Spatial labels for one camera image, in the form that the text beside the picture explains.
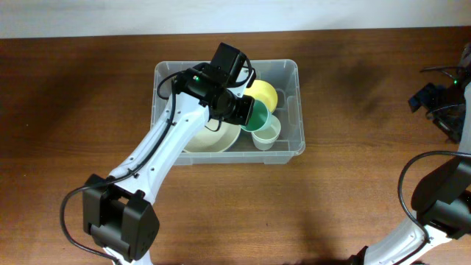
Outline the yellow bowl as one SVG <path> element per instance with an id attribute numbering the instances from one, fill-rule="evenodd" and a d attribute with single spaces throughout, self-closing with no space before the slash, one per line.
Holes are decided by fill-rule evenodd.
<path id="1" fill-rule="evenodd" d="M 244 95 L 251 96 L 261 101 L 273 113 L 277 107 L 278 95 L 275 88 L 263 80 L 255 80 L 250 88 L 247 88 Z"/>

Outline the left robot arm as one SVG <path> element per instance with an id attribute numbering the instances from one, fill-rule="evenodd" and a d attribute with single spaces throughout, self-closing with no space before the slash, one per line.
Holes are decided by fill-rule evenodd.
<path id="1" fill-rule="evenodd" d="M 220 43 L 212 60 L 163 79 L 164 111 L 132 154 L 108 177 L 91 175 L 82 188 L 83 229 L 114 264 L 150 264 L 160 223 L 153 209 L 165 176 L 187 143 L 211 120 L 246 125 L 255 100 L 249 58 Z"/>

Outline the grey cup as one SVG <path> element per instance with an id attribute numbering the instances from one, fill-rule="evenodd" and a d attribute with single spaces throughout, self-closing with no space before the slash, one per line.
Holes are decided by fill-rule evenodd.
<path id="1" fill-rule="evenodd" d="M 266 150 L 271 149 L 274 146 L 275 142 L 274 141 L 273 142 L 262 142 L 262 141 L 257 141 L 256 139 L 254 139 L 253 144 L 260 151 L 266 151 Z"/>

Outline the cream cup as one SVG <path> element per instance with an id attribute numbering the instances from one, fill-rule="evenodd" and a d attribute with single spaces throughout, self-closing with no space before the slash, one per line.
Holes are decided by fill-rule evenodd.
<path id="1" fill-rule="evenodd" d="M 271 116 L 271 124 L 265 130 L 252 133 L 252 138 L 260 144 L 272 144 L 280 135 L 281 123 L 276 116 Z"/>

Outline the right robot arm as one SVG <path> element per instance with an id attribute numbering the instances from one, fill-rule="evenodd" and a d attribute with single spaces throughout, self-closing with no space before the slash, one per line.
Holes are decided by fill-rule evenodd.
<path id="1" fill-rule="evenodd" d="M 418 264 L 434 247 L 470 234 L 470 45 L 465 45 L 457 64 L 433 70 L 448 75 L 452 84 L 446 88 L 428 83 L 408 105 L 412 112 L 424 108 L 426 117 L 458 144 L 458 150 L 424 152 L 407 162 L 397 184 L 406 218 L 382 241 L 351 255 L 348 264 Z M 407 171 L 417 161 L 436 155 L 450 160 L 425 175 L 406 204 Z"/>

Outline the beige plate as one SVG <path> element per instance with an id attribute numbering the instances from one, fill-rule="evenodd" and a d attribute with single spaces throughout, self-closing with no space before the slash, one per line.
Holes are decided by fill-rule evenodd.
<path id="1" fill-rule="evenodd" d="M 187 143 L 184 152 L 224 152 L 238 139 L 241 133 L 239 125 L 222 122 L 218 130 L 219 121 L 211 119 L 206 125 Z"/>

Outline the green cup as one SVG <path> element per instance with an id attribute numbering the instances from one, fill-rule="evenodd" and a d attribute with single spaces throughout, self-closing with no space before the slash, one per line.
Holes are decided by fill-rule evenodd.
<path id="1" fill-rule="evenodd" d="M 247 132 L 256 132 L 265 130 L 272 120 L 272 112 L 261 101 L 255 100 L 252 109 L 252 115 L 249 118 L 247 125 L 241 125 L 241 129 Z"/>

